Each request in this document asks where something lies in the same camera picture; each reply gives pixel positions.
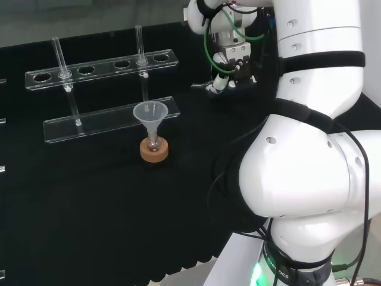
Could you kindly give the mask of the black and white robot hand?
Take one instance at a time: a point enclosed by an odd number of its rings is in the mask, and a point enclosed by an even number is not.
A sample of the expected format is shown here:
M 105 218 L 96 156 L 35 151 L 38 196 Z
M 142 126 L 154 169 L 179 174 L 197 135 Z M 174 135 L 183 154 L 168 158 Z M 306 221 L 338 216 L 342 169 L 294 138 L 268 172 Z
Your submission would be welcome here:
M 227 74 L 218 71 L 205 88 L 212 95 L 227 92 L 236 92 L 256 84 L 254 68 L 251 61 L 251 45 L 242 42 L 237 45 L 219 46 L 218 52 L 213 55 L 216 65 Z

